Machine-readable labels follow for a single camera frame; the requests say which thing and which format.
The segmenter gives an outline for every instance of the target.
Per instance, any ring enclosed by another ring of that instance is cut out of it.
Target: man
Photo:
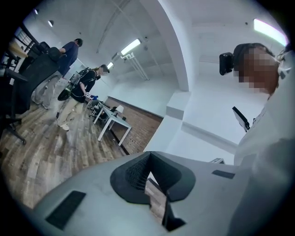
[[[82,39],[76,39],[64,45],[59,51],[66,56],[63,56],[59,61],[59,69],[44,80],[36,89],[35,97],[32,99],[37,105],[41,104],[41,97],[44,95],[43,107],[48,110],[50,106],[50,100],[54,94],[54,89],[58,80],[65,76],[69,71],[70,66],[76,61],[78,57],[78,49],[83,44]]]
[[[58,126],[68,131],[70,128],[68,122],[73,120],[76,115],[82,113],[85,98],[90,98],[90,90],[100,76],[110,73],[106,65],[101,65],[98,68],[88,70],[88,72],[80,78],[80,81],[71,92],[71,98],[65,108],[59,115]]]
[[[277,59],[260,43],[240,44],[235,48],[233,69],[239,82],[248,83],[250,88],[269,95],[261,114],[236,148],[235,165],[240,165],[244,157],[259,156],[265,147],[287,138],[288,130],[292,130],[285,127],[293,127],[293,120],[288,118],[291,117],[294,107],[291,103],[294,93],[287,93],[289,84],[293,82],[290,76],[293,61],[294,52],[288,46]],[[282,101],[287,95],[289,101],[284,104]]]

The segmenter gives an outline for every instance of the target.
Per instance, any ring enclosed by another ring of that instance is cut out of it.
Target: white table
[[[92,103],[92,101],[93,101],[93,99],[90,99],[90,100],[89,100],[89,103],[87,104],[87,106],[90,106],[91,103]]]
[[[98,108],[98,107],[105,107],[106,109],[111,110],[110,108],[108,108],[105,105],[103,105],[101,102],[98,102],[98,105],[97,106],[94,106],[94,109],[93,109],[92,114],[91,114],[92,116],[95,115],[95,113],[96,113],[95,108]]]
[[[111,128],[114,125],[114,123],[117,122],[117,123],[119,123],[119,124],[121,124],[121,125],[123,125],[123,126],[125,126],[125,127],[128,128],[127,131],[125,132],[124,136],[122,137],[120,143],[119,143],[119,146],[121,146],[121,144],[123,143],[124,139],[126,138],[126,136],[128,135],[129,131],[132,128],[131,125],[128,124],[126,121],[124,121],[122,118],[115,117],[115,113],[111,112],[108,108],[105,108],[104,106],[102,107],[100,113],[97,115],[97,117],[96,117],[96,119],[94,121],[94,124],[96,124],[98,118],[100,117],[100,115],[101,115],[101,113],[103,111],[105,112],[105,114],[107,114],[107,116],[109,117],[109,119],[107,120],[106,125],[105,125],[105,127],[103,127],[103,129],[102,129],[102,131],[101,131],[101,133],[100,133],[100,135],[99,135],[99,137],[98,137],[97,140],[98,141],[101,140],[102,136],[104,135],[107,127],[111,124],[111,122],[112,122],[112,124],[111,124],[109,130],[111,130]]]

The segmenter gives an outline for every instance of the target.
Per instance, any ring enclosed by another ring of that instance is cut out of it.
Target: white arch
[[[179,0],[140,0],[157,25],[175,67],[179,88],[191,91],[198,74],[197,43],[185,4]]]

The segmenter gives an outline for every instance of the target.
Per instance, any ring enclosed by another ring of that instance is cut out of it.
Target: black panel
[[[235,106],[232,108],[232,110],[234,111],[235,117],[237,121],[239,122],[239,124],[247,132],[250,129],[250,124],[248,120],[246,119],[246,117],[244,117],[244,115]]]
[[[111,186],[127,202],[150,204],[149,196],[144,193],[150,172],[170,202],[185,199],[195,185],[195,175],[189,168],[157,153],[146,152],[115,169]]]
[[[168,230],[168,231],[173,231],[186,223],[180,219],[176,218],[173,214],[170,202],[167,200],[166,205],[165,205],[165,213],[164,217],[162,220],[162,225]]]
[[[235,174],[234,173],[229,173],[229,172],[225,172],[225,171],[219,171],[219,170],[215,170],[212,172],[213,175],[218,175],[224,178],[228,178],[228,179],[233,179]]]
[[[46,221],[56,228],[63,230],[85,195],[86,193],[72,191],[46,218]]]

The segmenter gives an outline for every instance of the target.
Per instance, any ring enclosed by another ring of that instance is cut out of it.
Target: beige pants
[[[77,115],[81,114],[82,110],[83,103],[70,98],[61,114],[59,114],[58,125],[68,124],[69,121],[72,121]]]

